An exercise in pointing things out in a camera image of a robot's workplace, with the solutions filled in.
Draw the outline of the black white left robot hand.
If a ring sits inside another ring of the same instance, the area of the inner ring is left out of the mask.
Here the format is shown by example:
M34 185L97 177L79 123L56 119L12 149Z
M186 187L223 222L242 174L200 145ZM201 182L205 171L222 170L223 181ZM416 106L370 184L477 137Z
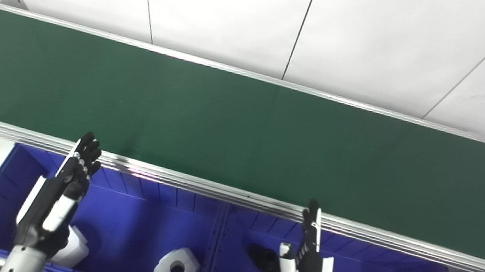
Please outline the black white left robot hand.
M17 223L14 246L36 249L48 259L66 247L69 223L89 190L92 176L101 168L101 154L93 132L79 138L56 175L43 182Z

